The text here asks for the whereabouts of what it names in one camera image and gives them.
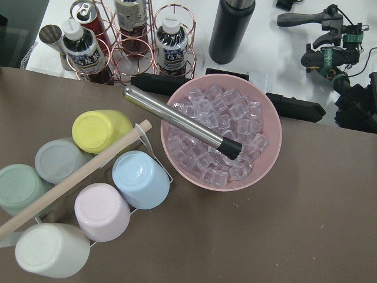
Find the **white cup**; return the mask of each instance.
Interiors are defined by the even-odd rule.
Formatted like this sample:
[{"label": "white cup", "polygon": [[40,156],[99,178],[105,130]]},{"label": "white cup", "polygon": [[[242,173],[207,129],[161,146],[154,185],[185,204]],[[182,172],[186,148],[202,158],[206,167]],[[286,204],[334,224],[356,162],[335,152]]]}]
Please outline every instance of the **white cup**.
[{"label": "white cup", "polygon": [[41,223],[28,228],[16,244],[19,266],[35,274],[66,278],[86,263],[90,242],[84,233],[69,224]]},{"label": "white cup", "polygon": [[113,186],[95,183],[76,197],[75,214],[85,235],[98,242],[119,237],[130,223],[130,207]]}]

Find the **white bottle cap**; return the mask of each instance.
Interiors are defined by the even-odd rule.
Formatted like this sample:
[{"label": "white bottle cap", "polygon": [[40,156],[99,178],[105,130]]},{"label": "white bottle cap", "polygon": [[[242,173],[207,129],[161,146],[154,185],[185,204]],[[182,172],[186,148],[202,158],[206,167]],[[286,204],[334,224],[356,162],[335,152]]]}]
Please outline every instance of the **white bottle cap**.
[{"label": "white bottle cap", "polygon": [[74,19],[63,22],[62,30],[69,40],[79,40],[84,35],[82,26]]},{"label": "white bottle cap", "polygon": [[171,14],[163,19],[163,30],[167,34],[176,34],[179,32],[180,23],[176,15]]}]

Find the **bottle label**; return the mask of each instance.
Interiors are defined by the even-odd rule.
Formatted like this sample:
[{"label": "bottle label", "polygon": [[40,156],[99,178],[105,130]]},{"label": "bottle label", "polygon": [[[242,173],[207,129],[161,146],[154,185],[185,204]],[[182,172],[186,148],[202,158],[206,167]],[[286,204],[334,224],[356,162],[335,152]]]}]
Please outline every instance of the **bottle label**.
[{"label": "bottle label", "polygon": [[132,2],[115,0],[115,8],[121,29],[133,31],[134,27],[141,27],[147,21],[147,4],[145,0],[134,0]]},{"label": "bottle label", "polygon": [[106,65],[106,59],[98,44],[92,44],[83,52],[68,52],[73,67],[84,74],[94,74],[101,71]]},{"label": "bottle label", "polygon": [[175,71],[185,66],[187,40],[176,46],[166,46],[156,39],[156,46],[156,61],[161,67],[168,71]]}]

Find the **green cup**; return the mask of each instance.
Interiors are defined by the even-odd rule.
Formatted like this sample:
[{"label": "green cup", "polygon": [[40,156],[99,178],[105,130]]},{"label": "green cup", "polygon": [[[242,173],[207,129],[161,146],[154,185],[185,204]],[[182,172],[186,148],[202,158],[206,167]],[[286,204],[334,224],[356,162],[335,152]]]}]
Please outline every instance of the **green cup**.
[{"label": "green cup", "polygon": [[0,170],[0,206],[14,216],[53,186],[43,180],[31,166],[9,165]]}]

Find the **can lid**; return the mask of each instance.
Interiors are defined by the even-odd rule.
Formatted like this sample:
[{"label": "can lid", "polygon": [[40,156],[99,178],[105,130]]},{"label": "can lid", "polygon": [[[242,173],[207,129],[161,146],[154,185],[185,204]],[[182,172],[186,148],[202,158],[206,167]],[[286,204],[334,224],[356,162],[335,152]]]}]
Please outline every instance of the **can lid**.
[{"label": "can lid", "polygon": [[66,20],[62,25],[62,30],[69,40],[79,40],[84,35],[82,26],[74,19]]},{"label": "can lid", "polygon": [[77,0],[71,6],[71,15],[80,24],[89,24],[97,17],[95,4],[90,0]]},{"label": "can lid", "polygon": [[178,17],[175,14],[167,15],[163,19],[163,30],[167,34],[176,34],[179,32],[180,27]]}]

